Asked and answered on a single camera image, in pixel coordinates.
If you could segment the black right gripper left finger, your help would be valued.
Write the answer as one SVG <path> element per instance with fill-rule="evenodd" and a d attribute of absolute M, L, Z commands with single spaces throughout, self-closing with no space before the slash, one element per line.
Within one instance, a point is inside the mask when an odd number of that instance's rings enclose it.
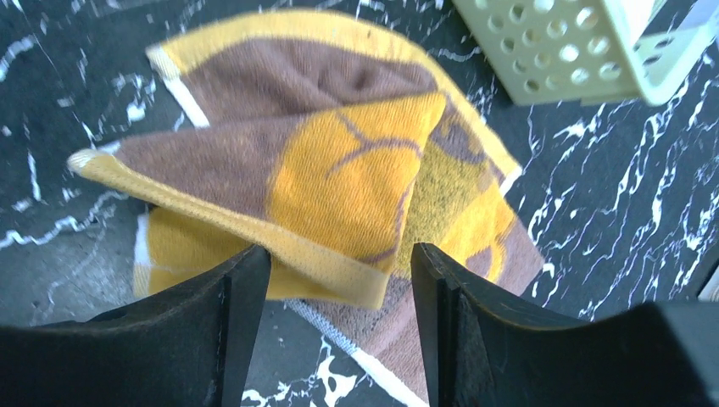
<path fill-rule="evenodd" d="M 254 245 L 89 321 L 3 326 L 2 405 L 240 405 L 270 267 Z"/>

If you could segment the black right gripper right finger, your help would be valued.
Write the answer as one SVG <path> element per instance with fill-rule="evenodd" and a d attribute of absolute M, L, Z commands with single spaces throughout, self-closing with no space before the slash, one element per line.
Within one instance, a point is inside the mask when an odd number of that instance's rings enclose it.
<path fill-rule="evenodd" d="M 432 406 L 715 406 L 718 305 L 648 302 L 595 322 L 527 302 L 417 243 Z"/>

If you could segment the orange brown towel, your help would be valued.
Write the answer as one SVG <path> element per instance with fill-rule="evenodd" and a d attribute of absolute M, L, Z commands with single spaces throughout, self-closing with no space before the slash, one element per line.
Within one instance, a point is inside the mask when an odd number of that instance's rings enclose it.
<path fill-rule="evenodd" d="M 416 243 L 521 294 L 543 257 L 505 200 L 521 174 L 474 105 L 407 37 L 344 13 L 247 13 L 154 44 L 191 127 L 73 153 L 153 205 L 144 297 L 250 245 L 291 307 L 393 398 L 429 403 L 410 283 Z"/>

